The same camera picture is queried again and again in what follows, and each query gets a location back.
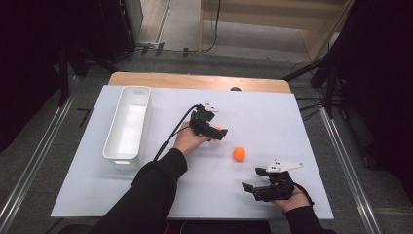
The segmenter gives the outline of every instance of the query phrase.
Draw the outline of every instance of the black stand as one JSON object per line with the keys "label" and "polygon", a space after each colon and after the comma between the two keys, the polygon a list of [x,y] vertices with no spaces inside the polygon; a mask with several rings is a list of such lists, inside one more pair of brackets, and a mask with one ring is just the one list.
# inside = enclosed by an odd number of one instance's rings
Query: black stand
{"label": "black stand", "polygon": [[283,80],[289,82],[315,68],[318,68],[310,83],[313,88],[320,88],[325,81],[328,82],[327,94],[324,98],[324,108],[330,119],[333,118],[331,107],[334,98],[335,83],[338,76],[337,63],[341,54],[341,50],[345,50],[349,46],[346,45],[348,44],[348,38],[351,35],[353,28],[355,28],[356,23],[366,13],[367,9],[368,4],[363,4],[362,1],[356,0],[350,10],[349,16],[343,26],[340,35],[337,37],[337,40],[335,41],[331,49],[327,52],[327,54],[323,58],[313,62],[312,64],[298,69],[297,71],[282,78]]}
{"label": "black stand", "polygon": [[114,73],[118,69],[107,63],[102,58],[98,57],[91,51],[79,45],[64,44],[59,48],[59,83],[60,83],[60,101],[58,106],[62,106],[69,97],[69,74],[67,70],[67,63],[72,66],[76,75],[86,76],[88,74],[88,67],[82,59],[82,56],[93,60],[108,71]]}

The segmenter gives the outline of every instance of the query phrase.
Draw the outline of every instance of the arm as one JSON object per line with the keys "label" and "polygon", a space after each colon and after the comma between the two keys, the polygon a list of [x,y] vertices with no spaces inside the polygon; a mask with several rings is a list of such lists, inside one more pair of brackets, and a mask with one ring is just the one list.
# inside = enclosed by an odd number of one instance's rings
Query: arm
{"label": "arm", "polygon": [[282,209],[288,220],[291,234],[335,233],[332,230],[322,228],[307,196],[297,187],[294,187],[292,196],[288,200],[274,200],[271,202]]}
{"label": "arm", "polygon": [[159,161],[142,167],[131,188],[94,226],[91,233],[158,233],[173,204],[178,179],[187,171],[184,156],[207,137],[182,130],[173,148]]}

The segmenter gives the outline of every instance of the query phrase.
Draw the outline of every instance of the black sleeve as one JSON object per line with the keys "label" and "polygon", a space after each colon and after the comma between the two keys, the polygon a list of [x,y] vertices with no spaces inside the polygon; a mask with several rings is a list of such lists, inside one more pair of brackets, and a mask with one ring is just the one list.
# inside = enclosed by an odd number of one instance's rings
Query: black sleeve
{"label": "black sleeve", "polygon": [[146,164],[90,233],[158,233],[173,204],[177,180],[186,171],[186,160],[175,148]]}
{"label": "black sleeve", "polygon": [[335,234],[332,230],[323,229],[312,207],[300,207],[285,214],[291,234]]}

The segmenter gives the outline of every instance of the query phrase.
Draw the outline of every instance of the hand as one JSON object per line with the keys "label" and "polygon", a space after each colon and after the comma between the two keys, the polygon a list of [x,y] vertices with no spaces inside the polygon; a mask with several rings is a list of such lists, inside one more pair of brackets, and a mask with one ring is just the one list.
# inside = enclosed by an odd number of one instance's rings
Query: hand
{"label": "hand", "polygon": [[196,136],[194,131],[189,128],[189,122],[183,122],[173,148],[179,149],[184,156],[187,156],[207,140],[209,138],[206,136]]}
{"label": "hand", "polygon": [[292,195],[288,200],[273,200],[271,202],[274,205],[280,207],[284,213],[287,213],[299,207],[310,206],[310,202],[307,199],[307,196],[296,186],[294,186]]}

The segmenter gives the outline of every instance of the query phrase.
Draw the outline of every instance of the tripod leg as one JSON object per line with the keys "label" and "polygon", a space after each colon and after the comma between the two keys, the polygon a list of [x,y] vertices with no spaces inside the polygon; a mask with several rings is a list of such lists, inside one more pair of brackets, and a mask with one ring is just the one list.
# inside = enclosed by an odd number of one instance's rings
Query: tripod leg
{"label": "tripod leg", "polygon": [[322,84],[327,80],[329,74],[328,66],[320,67],[313,78],[310,80],[310,84],[313,88],[320,88]]}
{"label": "tripod leg", "polygon": [[282,77],[282,79],[286,82],[289,82],[289,81],[291,81],[291,80],[293,80],[293,79],[295,79],[295,78],[297,78],[301,75],[304,75],[307,72],[310,72],[310,71],[314,70],[315,68],[317,68],[321,65],[324,65],[324,63],[325,63],[325,59],[321,58],[321,59],[319,59],[319,60],[317,60],[317,61],[315,61],[315,62],[313,62],[309,65],[304,66],[303,68],[300,68],[300,69],[294,71],[293,73],[291,73],[289,75],[286,75],[286,76]]}
{"label": "tripod leg", "polygon": [[325,97],[324,108],[330,119],[333,119],[333,113],[331,111],[334,98],[335,83],[337,79],[337,66],[332,65],[331,70],[328,73],[328,82],[327,82],[327,95]]}
{"label": "tripod leg", "polygon": [[88,74],[88,67],[83,61],[82,56],[71,47],[66,48],[66,57],[70,66],[76,75],[86,76]]}
{"label": "tripod leg", "polygon": [[58,68],[60,83],[60,101],[58,106],[62,106],[67,100],[67,97],[69,97],[69,75],[67,73],[67,57],[66,48],[64,46],[60,46],[59,48]]}
{"label": "tripod leg", "polygon": [[102,58],[99,58],[97,55],[93,54],[92,52],[90,52],[89,50],[87,50],[86,48],[83,48],[82,46],[79,45],[72,45],[73,48],[78,51],[80,54],[82,54],[83,56],[85,56],[86,58],[92,59],[93,61],[95,61],[97,64],[103,66],[104,68],[106,68],[108,71],[115,73],[117,71],[119,71],[116,67],[112,66],[111,64],[107,63],[105,60],[103,60]]}

